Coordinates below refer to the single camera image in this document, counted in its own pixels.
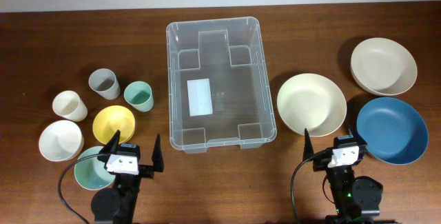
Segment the mint small bowl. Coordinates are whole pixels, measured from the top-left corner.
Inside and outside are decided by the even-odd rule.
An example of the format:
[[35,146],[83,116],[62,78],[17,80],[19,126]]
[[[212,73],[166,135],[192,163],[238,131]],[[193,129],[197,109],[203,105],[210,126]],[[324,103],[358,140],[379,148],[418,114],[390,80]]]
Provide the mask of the mint small bowl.
[[111,185],[115,175],[104,168],[104,162],[96,157],[86,159],[74,166],[74,176],[77,183],[87,190],[101,190]]

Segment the cream plate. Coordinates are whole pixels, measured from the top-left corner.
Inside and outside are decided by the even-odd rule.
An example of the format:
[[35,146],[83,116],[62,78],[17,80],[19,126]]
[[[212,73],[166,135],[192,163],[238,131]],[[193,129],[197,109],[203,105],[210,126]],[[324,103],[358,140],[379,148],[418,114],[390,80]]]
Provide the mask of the cream plate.
[[347,102],[342,90],[319,74],[298,74],[280,87],[276,105],[283,123],[293,132],[327,136],[343,124]]

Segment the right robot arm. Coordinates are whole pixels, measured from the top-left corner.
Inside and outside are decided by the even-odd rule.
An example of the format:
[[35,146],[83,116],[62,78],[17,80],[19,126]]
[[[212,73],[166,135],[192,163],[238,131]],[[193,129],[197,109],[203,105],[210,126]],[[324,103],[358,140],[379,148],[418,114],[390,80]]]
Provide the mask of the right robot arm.
[[308,131],[305,131],[303,159],[313,163],[313,171],[326,172],[336,215],[325,217],[325,223],[373,223],[380,214],[383,186],[368,176],[354,176],[367,153],[367,143],[358,133],[338,136],[334,145],[314,152]]

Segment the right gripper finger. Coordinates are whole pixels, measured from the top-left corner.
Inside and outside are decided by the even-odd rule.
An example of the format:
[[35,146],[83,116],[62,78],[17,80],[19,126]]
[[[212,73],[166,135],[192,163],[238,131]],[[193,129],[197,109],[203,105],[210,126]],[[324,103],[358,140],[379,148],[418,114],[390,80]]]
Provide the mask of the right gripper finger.
[[357,129],[352,126],[349,126],[349,142],[360,145],[360,136],[357,132]]
[[305,145],[304,145],[302,159],[306,161],[314,155],[314,149],[307,128],[304,129],[304,135],[305,135]]

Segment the yellow small bowl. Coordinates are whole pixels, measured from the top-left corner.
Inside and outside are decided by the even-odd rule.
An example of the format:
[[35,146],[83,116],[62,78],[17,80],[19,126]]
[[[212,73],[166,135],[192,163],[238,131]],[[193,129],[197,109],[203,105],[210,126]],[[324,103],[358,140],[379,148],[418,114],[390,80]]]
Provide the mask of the yellow small bowl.
[[134,135],[136,121],[133,113],[122,105],[102,109],[94,118],[92,131],[98,142],[107,144],[116,131],[121,132],[119,143],[127,143]]

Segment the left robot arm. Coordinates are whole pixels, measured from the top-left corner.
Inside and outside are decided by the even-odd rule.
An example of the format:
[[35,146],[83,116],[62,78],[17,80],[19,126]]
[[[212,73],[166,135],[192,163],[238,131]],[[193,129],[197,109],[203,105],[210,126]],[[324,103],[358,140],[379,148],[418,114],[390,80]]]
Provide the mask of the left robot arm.
[[104,169],[115,179],[112,187],[99,190],[92,198],[91,210],[95,223],[131,223],[141,180],[153,179],[156,172],[164,171],[160,136],[155,140],[152,165],[140,164],[140,147],[120,144],[120,137],[118,130],[98,153],[98,160],[104,163]]

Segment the mint green cup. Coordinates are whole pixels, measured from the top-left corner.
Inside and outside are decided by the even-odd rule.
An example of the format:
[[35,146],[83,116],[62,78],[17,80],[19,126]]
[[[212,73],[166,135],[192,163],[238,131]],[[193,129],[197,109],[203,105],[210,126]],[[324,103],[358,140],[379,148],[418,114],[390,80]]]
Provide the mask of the mint green cup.
[[129,84],[124,90],[124,99],[140,112],[149,112],[154,106],[152,88],[144,81]]

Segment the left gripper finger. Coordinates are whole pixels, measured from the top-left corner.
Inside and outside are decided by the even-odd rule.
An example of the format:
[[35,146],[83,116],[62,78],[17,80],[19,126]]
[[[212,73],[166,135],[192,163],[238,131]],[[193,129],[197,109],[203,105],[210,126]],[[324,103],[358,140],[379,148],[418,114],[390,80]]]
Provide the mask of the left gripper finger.
[[113,137],[107,142],[107,144],[103,147],[103,154],[116,154],[119,146],[119,140],[121,136],[121,131],[117,130]]
[[153,168],[155,172],[163,172],[164,171],[164,162],[163,155],[161,151],[161,136],[157,134],[154,149],[152,153],[152,162]]

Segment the blue plate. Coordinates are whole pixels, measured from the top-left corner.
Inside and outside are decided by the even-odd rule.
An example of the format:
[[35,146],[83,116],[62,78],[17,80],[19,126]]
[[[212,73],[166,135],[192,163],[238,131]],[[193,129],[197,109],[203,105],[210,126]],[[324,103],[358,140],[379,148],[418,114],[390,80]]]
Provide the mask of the blue plate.
[[356,127],[370,155],[388,164],[415,163],[429,146],[424,119],[396,98],[380,97],[366,103],[358,113]]

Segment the white small bowl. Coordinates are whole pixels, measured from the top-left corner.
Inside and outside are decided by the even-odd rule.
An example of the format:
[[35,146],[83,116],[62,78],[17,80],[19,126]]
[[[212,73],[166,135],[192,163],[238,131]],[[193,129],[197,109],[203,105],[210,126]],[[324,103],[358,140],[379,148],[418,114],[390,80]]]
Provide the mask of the white small bowl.
[[39,137],[41,155],[54,162],[73,159],[82,150],[84,138],[80,127],[68,120],[51,123]]

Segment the cream cup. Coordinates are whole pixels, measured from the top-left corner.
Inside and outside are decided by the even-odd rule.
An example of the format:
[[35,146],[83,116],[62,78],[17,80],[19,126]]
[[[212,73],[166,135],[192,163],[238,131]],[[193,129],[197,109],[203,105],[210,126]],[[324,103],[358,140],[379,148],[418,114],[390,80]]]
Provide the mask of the cream cup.
[[88,115],[88,109],[80,96],[72,90],[60,92],[52,102],[55,114],[70,121],[82,121]]

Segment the grey cup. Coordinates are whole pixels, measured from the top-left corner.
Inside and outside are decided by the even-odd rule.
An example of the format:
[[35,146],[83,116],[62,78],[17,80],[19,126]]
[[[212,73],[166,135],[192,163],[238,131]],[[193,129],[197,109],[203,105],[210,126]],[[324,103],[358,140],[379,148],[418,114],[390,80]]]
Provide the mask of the grey cup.
[[104,99],[116,99],[121,89],[115,73],[107,68],[95,70],[88,79],[89,86]]

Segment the beige bowl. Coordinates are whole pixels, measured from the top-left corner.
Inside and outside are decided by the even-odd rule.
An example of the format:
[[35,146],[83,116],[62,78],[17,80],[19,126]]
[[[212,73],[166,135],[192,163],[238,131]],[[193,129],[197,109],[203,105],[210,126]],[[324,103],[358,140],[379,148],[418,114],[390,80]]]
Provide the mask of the beige bowl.
[[360,42],[350,60],[354,81],[367,92],[395,96],[410,90],[418,77],[413,55],[401,44],[386,38]]

